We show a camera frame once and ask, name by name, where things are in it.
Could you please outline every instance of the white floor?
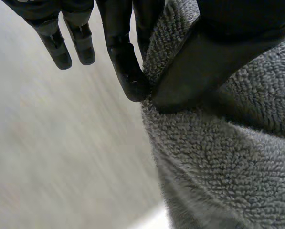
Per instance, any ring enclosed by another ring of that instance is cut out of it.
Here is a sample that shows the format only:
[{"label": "white floor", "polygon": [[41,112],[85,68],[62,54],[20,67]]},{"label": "white floor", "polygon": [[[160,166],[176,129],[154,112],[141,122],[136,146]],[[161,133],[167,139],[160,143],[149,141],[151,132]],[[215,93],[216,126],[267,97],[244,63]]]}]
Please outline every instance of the white floor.
[{"label": "white floor", "polygon": [[138,221],[130,229],[169,229],[169,219],[164,207],[160,207]]},{"label": "white floor", "polygon": [[66,71],[0,0],[0,229],[127,229],[161,202],[140,107],[117,80],[97,7],[90,66],[60,19]]}]

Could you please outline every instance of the gray fabric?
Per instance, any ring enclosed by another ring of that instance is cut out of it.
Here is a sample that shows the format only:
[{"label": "gray fabric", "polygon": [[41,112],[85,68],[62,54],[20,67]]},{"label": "gray fabric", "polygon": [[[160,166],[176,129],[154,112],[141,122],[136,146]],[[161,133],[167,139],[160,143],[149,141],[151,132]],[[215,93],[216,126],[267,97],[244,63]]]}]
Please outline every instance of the gray fabric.
[{"label": "gray fabric", "polygon": [[[152,84],[197,16],[194,1],[167,3],[144,62]],[[142,104],[174,228],[285,229],[285,41],[212,104],[172,115]]]}]

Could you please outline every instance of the robotic hand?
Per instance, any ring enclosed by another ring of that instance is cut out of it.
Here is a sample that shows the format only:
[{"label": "robotic hand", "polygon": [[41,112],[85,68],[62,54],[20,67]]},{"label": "robotic hand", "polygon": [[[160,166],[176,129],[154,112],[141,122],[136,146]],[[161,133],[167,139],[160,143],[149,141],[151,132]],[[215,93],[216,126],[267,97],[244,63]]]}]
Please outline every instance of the robotic hand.
[{"label": "robotic hand", "polygon": [[[90,65],[95,61],[92,33],[88,25],[93,0],[2,1],[36,30],[58,68],[65,70],[72,66],[58,26],[60,11],[81,63]],[[131,101],[143,101],[149,96],[150,85],[129,40],[130,17],[134,8],[138,44],[144,58],[153,26],[164,9],[165,0],[96,0],[96,3],[103,22],[107,50],[120,84]]]},{"label": "robotic hand", "polygon": [[[93,0],[3,1],[37,31],[60,69],[71,67],[58,27],[60,11],[82,64],[95,61],[88,26]],[[149,95],[150,86],[129,42],[132,6],[144,58],[165,0],[96,0],[96,3],[120,84],[130,100],[142,101]],[[197,0],[197,3],[201,14],[152,93],[155,107],[163,113],[194,106],[243,65],[285,38],[285,0]]]}]

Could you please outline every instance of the black robotic finger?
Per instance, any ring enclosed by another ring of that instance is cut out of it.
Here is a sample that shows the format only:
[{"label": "black robotic finger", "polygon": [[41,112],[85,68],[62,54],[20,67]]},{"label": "black robotic finger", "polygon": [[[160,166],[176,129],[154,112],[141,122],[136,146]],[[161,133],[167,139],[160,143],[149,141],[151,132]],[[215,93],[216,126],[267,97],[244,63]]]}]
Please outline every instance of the black robotic finger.
[{"label": "black robotic finger", "polygon": [[133,0],[138,45],[144,59],[153,28],[165,7],[165,0]]},{"label": "black robotic finger", "polygon": [[167,114],[195,107],[233,73],[284,38],[285,25],[254,36],[225,36],[200,16],[161,74],[152,93],[155,107]]},{"label": "black robotic finger", "polygon": [[58,26],[58,18],[26,20],[37,32],[56,66],[66,70],[72,66],[71,57]]},{"label": "black robotic finger", "polygon": [[149,95],[150,85],[129,41],[132,1],[97,0],[96,3],[103,22],[108,54],[125,95],[133,102],[143,101]]},{"label": "black robotic finger", "polygon": [[88,24],[91,12],[92,8],[71,13],[63,11],[63,18],[71,35],[77,55],[83,65],[90,65],[95,62],[92,34]]}]

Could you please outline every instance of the terry cloth texture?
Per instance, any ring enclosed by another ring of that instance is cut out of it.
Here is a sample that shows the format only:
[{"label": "terry cloth texture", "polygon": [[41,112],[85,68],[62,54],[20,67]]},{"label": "terry cloth texture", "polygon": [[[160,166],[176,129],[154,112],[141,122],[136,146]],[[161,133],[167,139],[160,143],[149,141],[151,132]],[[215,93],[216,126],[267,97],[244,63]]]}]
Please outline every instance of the terry cloth texture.
[{"label": "terry cloth texture", "polygon": [[[195,1],[167,3],[144,62],[153,85],[198,14]],[[210,104],[164,115],[142,103],[173,228],[285,229],[285,41]]]}]

